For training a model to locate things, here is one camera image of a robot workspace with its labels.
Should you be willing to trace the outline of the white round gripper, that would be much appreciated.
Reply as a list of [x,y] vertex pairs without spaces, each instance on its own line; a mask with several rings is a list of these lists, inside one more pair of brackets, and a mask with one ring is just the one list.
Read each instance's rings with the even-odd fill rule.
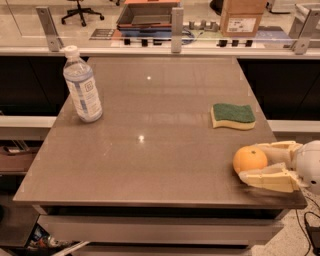
[[271,166],[263,169],[241,171],[240,180],[255,188],[276,192],[292,193],[299,191],[297,179],[286,169],[294,167],[301,185],[313,194],[320,194],[320,141],[306,144],[296,141],[259,143]]

